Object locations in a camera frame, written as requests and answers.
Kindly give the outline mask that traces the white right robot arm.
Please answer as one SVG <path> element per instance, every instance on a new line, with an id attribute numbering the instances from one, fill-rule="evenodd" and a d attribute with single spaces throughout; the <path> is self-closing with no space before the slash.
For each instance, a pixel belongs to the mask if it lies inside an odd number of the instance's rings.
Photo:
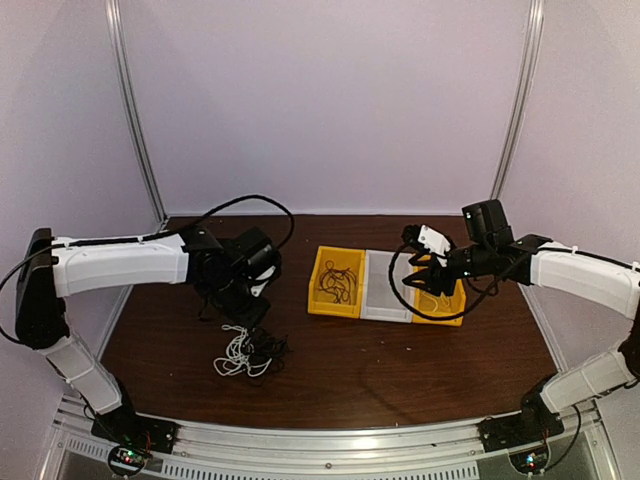
<path id="1" fill-rule="evenodd" d="M 558 415 L 569 407 L 639 383 L 639 265 L 567 247 L 536 234 L 515 238 L 501 202 L 486 200 L 462 210 L 470 245 L 426 225 L 404 228 L 398 252 L 410 248 L 415 272 L 403 284 L 439 296 L 452 296 L 458 281 L 490 276 L 492 282 L 464 309 L 471 313 L 499 282 L 513 281 L 565 292 L 607 307 L 634 325 L 618 346 L 540 382 L 521 402 L 519 413 L 486 422 L 491 437 L 513 432 L 530 442 L 562 431 Z"/>

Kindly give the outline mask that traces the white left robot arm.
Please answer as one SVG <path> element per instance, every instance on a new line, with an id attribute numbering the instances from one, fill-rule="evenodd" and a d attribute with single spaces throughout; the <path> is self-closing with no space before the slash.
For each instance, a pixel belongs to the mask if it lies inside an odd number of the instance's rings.
<path id="1" fill-rule="evenodd" d="M 252 329 L 270 308 L 263 289 L 281 273 L 278 246 L 254 227 L 218 239 L 198 225 L 144 237 L 82 239 L 36 230 L 16 276 L 13 342 L 40 352 L 123 444 L 144 424 L 124 386 L 66 320 L 65 300 L 85 291 L 142 284 L 186 284 L 237 326 Z"/>

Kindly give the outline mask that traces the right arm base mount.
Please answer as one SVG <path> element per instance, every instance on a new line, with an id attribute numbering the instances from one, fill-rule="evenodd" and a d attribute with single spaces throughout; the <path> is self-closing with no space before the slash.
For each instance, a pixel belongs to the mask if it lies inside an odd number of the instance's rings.
<path id="1" fill-rule="evenodd" d="M 519 474 L 543 474 L 551 465 L 549 440 L 565 431 L 554 415 L 543 420 L 520 412 L 503 417 L 486 417 L 478 424 L 486 453 L 506 450 L 511 467 Z"/>

